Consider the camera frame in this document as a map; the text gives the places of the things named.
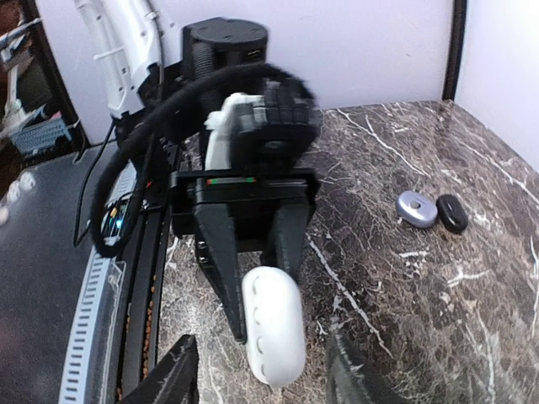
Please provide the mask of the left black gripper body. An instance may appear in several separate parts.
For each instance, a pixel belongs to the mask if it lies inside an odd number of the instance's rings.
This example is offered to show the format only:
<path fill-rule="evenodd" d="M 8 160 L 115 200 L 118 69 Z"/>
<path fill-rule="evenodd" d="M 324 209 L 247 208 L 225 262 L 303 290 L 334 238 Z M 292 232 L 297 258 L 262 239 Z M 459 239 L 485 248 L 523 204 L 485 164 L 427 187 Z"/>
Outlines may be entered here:
<path fill-rule="evenodd" d="M 312 168 L 283 173 L 241 174 L 234 170 L 175 171 L 169 177 L 172 228 L 176 237 L 198 231 L 195 208 L 225 205 L 235 226 L 238 250 L 263 250 L 274 216 L 286 205 L 301 205 L 311 220 L 318 178 Z"/>

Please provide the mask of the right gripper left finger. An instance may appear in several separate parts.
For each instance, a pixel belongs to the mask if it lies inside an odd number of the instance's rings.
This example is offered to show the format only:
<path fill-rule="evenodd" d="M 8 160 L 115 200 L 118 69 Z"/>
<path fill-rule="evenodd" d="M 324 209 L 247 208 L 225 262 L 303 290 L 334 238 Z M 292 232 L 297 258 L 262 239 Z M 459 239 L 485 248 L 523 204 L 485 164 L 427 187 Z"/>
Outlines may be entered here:
<path fill-rule="evenodd" d="M 198 364 L 195 335 L 185 334 L 169 349 L 148 377 L 121 402 L 198 403 Z"/>

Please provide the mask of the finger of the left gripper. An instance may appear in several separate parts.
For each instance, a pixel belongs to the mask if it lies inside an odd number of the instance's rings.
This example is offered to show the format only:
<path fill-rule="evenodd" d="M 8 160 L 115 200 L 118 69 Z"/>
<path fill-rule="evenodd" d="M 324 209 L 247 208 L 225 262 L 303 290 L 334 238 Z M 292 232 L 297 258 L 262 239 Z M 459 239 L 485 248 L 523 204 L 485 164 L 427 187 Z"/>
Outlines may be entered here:
<path fill-rule="evenodd" d="M 297 282 L 302 265 L 305 232 L 311 217 L 309 204 L 282 205 L 273 218 L 264 264 L 283 270 Z"/>
<path fill-rule="evenodd" d="M 224 204 L 197 205 L 196 240 L 199 265 L 221 300 L 232 335 L 238 342 L 247 340 L 241 274 L 237 260 L 235 226 Z"/>

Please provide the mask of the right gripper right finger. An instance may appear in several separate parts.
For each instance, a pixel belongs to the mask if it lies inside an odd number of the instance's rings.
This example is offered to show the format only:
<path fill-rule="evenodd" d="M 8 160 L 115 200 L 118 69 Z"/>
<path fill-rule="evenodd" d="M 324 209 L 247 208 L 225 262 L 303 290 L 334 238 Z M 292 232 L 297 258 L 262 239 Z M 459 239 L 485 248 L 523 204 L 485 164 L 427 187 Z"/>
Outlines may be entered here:
<path fill-rule="evenodd" d="M 341 332 L 326 347 L 326 403 L 404 403 Z"/>

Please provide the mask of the white charging case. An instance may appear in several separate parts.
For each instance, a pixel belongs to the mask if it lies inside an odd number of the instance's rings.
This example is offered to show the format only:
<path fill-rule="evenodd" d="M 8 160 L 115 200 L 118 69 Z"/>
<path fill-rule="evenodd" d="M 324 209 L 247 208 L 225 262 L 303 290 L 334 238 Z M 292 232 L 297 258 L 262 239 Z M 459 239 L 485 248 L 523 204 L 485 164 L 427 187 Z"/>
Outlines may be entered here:
<path fill-rule="evenodd" d="M 306 343 L 302 297 L 285 271 L 259 266 L 242 281 L 249 367 L 260 382 L 279 389 L 304 370 Z"/>

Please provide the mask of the purple charging case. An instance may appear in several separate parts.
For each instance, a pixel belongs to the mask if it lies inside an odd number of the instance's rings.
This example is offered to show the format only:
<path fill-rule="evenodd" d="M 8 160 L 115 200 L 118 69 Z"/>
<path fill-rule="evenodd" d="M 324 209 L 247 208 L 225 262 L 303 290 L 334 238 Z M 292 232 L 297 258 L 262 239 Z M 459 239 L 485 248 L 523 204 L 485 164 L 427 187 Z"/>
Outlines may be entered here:
<path fill-rule="evenodd" d="M 421 229 L 432 227 L 438 217 L 435 203 L 412 190 L 404 191 L 397 197 L 396 211 L 404 221 Z"/>

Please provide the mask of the black earbud charging case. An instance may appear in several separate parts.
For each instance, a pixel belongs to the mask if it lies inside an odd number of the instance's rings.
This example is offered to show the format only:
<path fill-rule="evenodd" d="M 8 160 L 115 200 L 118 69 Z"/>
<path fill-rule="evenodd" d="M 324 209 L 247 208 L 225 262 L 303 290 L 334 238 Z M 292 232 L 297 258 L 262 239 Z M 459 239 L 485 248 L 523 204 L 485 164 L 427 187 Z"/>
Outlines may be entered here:
<path fill-rule="evenodd" d="M 468 226 L 468 216 L 460 200 L 453 194 L 443 194 L 435 202 L 438 216 L 444 227 L 454 234 L 463 233 Z"/>

